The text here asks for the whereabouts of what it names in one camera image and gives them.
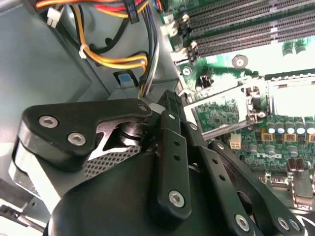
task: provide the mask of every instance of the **gray wire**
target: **gray wire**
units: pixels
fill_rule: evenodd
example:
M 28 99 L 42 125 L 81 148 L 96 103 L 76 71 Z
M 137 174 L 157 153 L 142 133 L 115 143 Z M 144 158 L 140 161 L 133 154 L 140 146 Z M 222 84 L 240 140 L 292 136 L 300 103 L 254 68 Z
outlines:
M 159 55 L 159 43 L 158 43 L 158 30 L 157 30 L 157 26 L 154 22 L 154 18 L 153 18 L 153 14 L 152 11 L 150 9 L 150 7 L 146 7 L 145 9 L 146 14 L 148 15 L 148 18 L 150 20 L 150 24 L 152 26 L 152 30 L 153 30 L 153 41 L 154 41 L 154 49 L 153 49 L 153 62 L 149 68 L 149 75 L 147 78 L 147 81 L 145 83 L 145 93 L 144 95 L 147 96 L 150 92 L 150 87 L 152 85 L 153 82 L 153 76 L 156 72 L 157 69 L 157 65 L 158 65 L 158 55 Z

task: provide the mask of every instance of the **black mounting arm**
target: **black mounting arm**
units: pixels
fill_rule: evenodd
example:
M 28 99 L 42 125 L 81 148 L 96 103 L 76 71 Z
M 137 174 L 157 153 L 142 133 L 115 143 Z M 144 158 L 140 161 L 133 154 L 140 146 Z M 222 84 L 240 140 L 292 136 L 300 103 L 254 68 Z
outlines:
M 25 110 L 16 146 L 24 154 L 13 155 L 18 167 L 17 157 L 31 155 L 49 174 L 75 174 L 88 159 L 143 147 L 69 187 L 45 234 L 303 236 L 297 218 L 231 150 L 220 141 L 207 145 L 197 126 L 185 121 L 180 98 L 169 91 L 165 97 L 153 111 L 136 99 Z M 251 201 L 251 212 L 240 193 Z

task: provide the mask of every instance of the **silver metal plate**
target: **silver metal plate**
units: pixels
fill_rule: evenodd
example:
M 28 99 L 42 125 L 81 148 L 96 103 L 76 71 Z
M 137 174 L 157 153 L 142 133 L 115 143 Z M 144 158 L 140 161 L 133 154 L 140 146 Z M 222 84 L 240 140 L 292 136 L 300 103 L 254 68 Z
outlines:
M 87 179 L 93 178 L 104 171 L 112 168 L 116 164 L 140 152 L 140 147 L 132 146 L 126 152 L 113 152 L 107 155 L 92 159 L 85 166 L 85 176 Z

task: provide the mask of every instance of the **green circuit board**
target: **green circuit board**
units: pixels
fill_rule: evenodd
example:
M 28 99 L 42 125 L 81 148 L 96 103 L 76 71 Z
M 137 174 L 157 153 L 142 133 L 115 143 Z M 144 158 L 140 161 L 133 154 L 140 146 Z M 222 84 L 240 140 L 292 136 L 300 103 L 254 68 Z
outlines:
M 292 54 L 288 57 L 283 57 L 283 50 L 288 47 L 295 47 L 295 45 L 303 44 L 306 48 L 303 54 Z M 232 60 L 237 55 L 244 55 L 248 58 L 248 65 L 244 69 L 237 69 L 233 67 Z M 208 67 L 211 71 L 213 85 L 236 86 L 237 80 L 244 76 L 244 74 L 259 74 L 265 76 L 268 74 L 277 74 L 283 72 L 313 69 L 315 62 L 310 59 L 311 55 L 315 55 L 315 37 L 307 37 L 302 40 L 295 40 L 290 42 L 278 43 L 274 45 L 265 45 L 261 47 L 244 49 L 236 52 L 221 54 L 217 56 L 210 56 L 207 58 L 199 59 L 195 65 L 182 64 L 179 66 L 181 70 L 189 67 L 192 70 L 190 75 L 184 75 L 185 82 L 191 90 L 195 90 L 196 78 L 204 67 Z M 200 92 L 193 96 L 193 99 L 200 100 L 209 96 L 209 92 Z M 216 96 L 211 102 L 196 107 L 196 115 L 199 120 L 199 125 L 203 132 L 222 127 L 222 125 L 235 124 L 240 119 L 239 105 L 237 98 L 233 95 Z M 313 166 L 315 163 L 315 145 L 308 142 L 306 135 L 304 144 L 296 142 L 285 142 L 277 144 L 275 137 L 272 141 L 263 141 L 262 144 L 257 144 L 256 135 L 261 134 L 261 130 L 266 126 L 268 121 L 292 121 L 296 122 L 301 120 L 301 117 L 272 117 L 266 118 L 262 124 L 255 126 L 253 130 L 242 129 L 237 133 L 242 135 L 241 150 L 235 150 L 235 153 L 244 155 L 245 163 L 251 168 L 254 173 L 272 173 L 275 175 L 286 175 L 287 172 L 287 159 L 290 158 L 288 154 L 288 147 L 297 147 L 299 157 L 304 161 L 304 165 Z M 248 148 L 250 144 L 257 145 L 258 155 L 250 155 Z M 276 149 L 276 153 L 281 158 L 268 158 L 266 155 L 266 147 L 272 145 Z
M 261 0 L 255 3 L 250 0 L 168 1 L 168 10 L 160 14 L 163 21 L 166 19 L 168 22 L 168 18 L 164 17 L 169 14 L 173 14 L 174 19 L 179 21 L 183 18 L 183 13 L 189 16 L 188 24 L 181 25 L 179 29 L 185 35 L 183 32 L 187 33 L 185 30 L 188 26 L 191 28 L 191 33 L 180 38 L 182 41 L 179 40 L 178 35 L 169 37 L 174 52 L 181 47 L 186 48 L 188 52 L 188 63 L 182 63 L 181 60 L 174 60 L 174 63 L 178 65 L 188 89 L 195 92 L 189 98 L 193 102 L 211 98 L 195 107 L 193 111 L 202 132 L 236 124 L 245 119 L 246 99 L 238 88 L 244 77 L 264 77 L 269 80 L 274 76 L 287 79 L 286 76 L 294 71 L 311 71 L 313 74 L 315 3 L 306 4 L 306 2 L 302 0 L 299 2 Z M 294 4 L 296 5 L 293 8 L 285 9 L 286 6 Z M 197 48 L 196 57 L 194 57 L 196 54 L 193 54 L 195 53 L 193 44 Z M 239 58 L 243 61 L 241 64 L 238 64 Z M 200 89 L 197 83 L 201 81 L 206 68 L 210 72 L 211 85 L 197 92 L 196 88 Z M 262 91 L 259 88 L 259 91 L 265 94 L 260 97 L 260 108 L 267 111 L 270 98 L 268 96 L 272 94 L 268 90 L 267 82 L 265 89 Z M 303 96 L 305 99 L 311 99 L 303 95 L 303 90 L 292 96 L 302 103 L 300 98 Z M 271 114 L 264 118 L 262 123 L 217 138 L 227 145 L 231 144 L 231 149 L 236 156 L 244 161 L 264 183 L 267 183 L 268 177 L 272 183 L 278 183 L 279 179 L 282 179 L 281 187 L 287 188 L 288 181 L 293 180 L 293 175 L 295 176 L 298 171 L 304 173 L 304 182 L 294 177 L 297 186 L 307 186 L 299 192 L 300 199 L 293 195 L 294 207 L 312 210 L 315 209 L 315 202 L 310 203 L 309 198 L 312 199 L 315 192 L 310 184 L 310 179 L 313 183 L 315 181 L 315 134 L 307 132 L 298 134 L 297 130 L 293 134 L 289 134 L 287 130 L 283 133 L 267 132 L 267 125 L 270 123 L 290 122 L 295 125 L 301 122 L 305 125 L 308 121 L 315 122 L 315 114 L 312 117 Z M 232 145 L 232 137 L 236 137 L 234 140 L 240 140 L 240 149 Z M 292 162 L 295 163 L 296 169 L 289 169 L 288 165 Z
M 305 118 L 306 121 L 314 119 L 311 117 Z M 302 121 L 301 118 L 292 118 L 284 116 L 274 116 L 266 118 L 261 124 L 250 126 L 236 131 L 241 134 L 242 145 L 240 150 L 234 150 L 237 156 L 244 156 L 245 163 L 251 168 L 254 173 L 272 173 L 274 175 L 286 175 L 287 172 L 287 159 L 291 158 L 288 148 L 294 146 L 297 148 L 298 157 L 302 158 L 305 167 L 311 168 L 315 163 L 315 135 L 309 134 L 268 134 L 265 130 L 267 122 L 282 122 L 287 121 L 297 122 Z M 250 145 L 256 145 L 258 154 L 252 155 L 249 152 Z M 276 155 L 273 157 L 268 156 L 268 146 L 274 146 Z
M 288 45 L 294 47 L 294 45 L 300 45 L 301 43 L 303 43 L 306 48 L 303 54 L 291 54 L 283 57 L 283 50 L 285 50 Z M 237 55 L 246 56 L 248 59 L 246 68 L 237 69 L 233 67 L 232 60 Z M 224 86 L 236 86 L 237 79 L 244 76 L 244 74 L 265 76 L 268 74 L 313 69 L 315 62 L 311 59 L 312 55 L 315 55 L 315 36 L 307 37 L 302 40 L 264 45 L 217 56 L 210 56 L 199 59 L 195 65 L 187 63 L 180 65 L 179 68 L 181 71 L 183 71 L 185 67 L 191 69 L 191 74 L 183 75 L 188 88 L 191 90 L 195 90 L 196 78 L 200 76 L 202 69 L 205 67 L 209 68 L 211 71 L 213 85 L 222 87 L 222 90 L 224 90 Z M 201 92 L 194 95 L 193 98 L 194 100 L 200 100 L 208 96 L 208 92 Z M 239 108 L 233 96 L 218 96 L 216 100 L 198 106 L 196 113 L 203 132 L 218 128 L 223 124 L 237 123 L 240 119 Z

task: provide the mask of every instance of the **black capacitor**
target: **black capacitor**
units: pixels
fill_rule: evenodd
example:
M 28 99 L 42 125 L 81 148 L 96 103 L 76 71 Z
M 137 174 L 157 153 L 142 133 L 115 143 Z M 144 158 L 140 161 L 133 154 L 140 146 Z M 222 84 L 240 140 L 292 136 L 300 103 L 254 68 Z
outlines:
M 296 171 L 296 163 L 293 158 L 288 159 L 286 165 L 287 165 L 288 172 Z
M 303 164 L 303 160 L 301 158 L 299 159 L 296 159 L 296 167 L 297 167 L 297 170 L 299 172 L 303 172 L 304 171 L 304 164 Z

